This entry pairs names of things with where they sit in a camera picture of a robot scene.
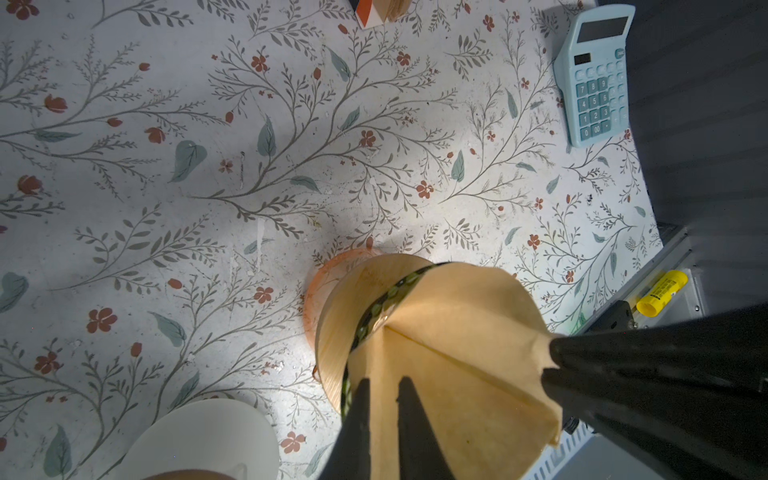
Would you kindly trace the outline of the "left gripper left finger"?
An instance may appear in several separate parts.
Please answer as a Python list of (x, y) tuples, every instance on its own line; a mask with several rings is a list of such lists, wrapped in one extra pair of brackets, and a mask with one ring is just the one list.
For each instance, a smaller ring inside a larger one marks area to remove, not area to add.
[(365, 378), (354, 394), (348, 415), (325, 465), (320, 480), (369, 480), (370, 380)]

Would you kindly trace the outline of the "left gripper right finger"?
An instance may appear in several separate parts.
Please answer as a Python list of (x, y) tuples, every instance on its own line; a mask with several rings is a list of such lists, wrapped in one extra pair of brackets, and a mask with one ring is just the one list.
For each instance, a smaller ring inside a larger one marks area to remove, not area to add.
[(454, 480), (410, 377), (399, 382), (397, 403), (400, 478)]

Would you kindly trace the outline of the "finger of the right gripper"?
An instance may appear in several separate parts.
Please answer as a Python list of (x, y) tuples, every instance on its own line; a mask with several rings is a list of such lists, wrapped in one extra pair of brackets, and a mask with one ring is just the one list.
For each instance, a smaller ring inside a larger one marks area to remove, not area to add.
[(556, 365), (585, 373), (767, 391), (767, 305), (648, 329), (560, 337)]
[(764, 479), (767, 398), (740, 389), (547, 369), (545, 393), (665, 479)]

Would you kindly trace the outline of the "green glass dripper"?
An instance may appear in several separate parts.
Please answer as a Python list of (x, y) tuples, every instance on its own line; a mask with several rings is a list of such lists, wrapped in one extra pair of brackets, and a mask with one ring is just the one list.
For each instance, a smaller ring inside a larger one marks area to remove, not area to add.
[[(386, 292), (378, 297), (362, 314), (355, 328), (352, 345), (349, 353), (352, 353), (374, 332), (376, 325), (385, 322), (399, 304), (410, 294), (413, 288), (430, 270), (446, 265), (446, 262), (431, 264), (415, 270), (398, 280)], [(349, 374), (349, 362), (346, 362), (342, 377), (340, 414), (345, 420), (348, 416), (353, 401), (352, 384)]]

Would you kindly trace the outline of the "orange glass pitcher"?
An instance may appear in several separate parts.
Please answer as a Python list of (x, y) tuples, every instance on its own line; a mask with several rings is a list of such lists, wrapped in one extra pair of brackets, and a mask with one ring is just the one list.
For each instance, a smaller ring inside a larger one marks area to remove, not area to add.
[(337, 402), (355, 328), (364, 311), (386, 289), (385, 255), (355, 249), (320, 267), (305, 295), (303, 324), (315, 353), (316, 376)]

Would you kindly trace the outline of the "orange coffee filter box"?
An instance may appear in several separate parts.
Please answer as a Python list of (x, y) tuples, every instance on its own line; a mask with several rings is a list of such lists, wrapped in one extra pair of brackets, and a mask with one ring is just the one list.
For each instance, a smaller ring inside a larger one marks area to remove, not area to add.
[(350, 0), (349, 4), (363, 29), (378, 27), (386, 22), (389, 0)]

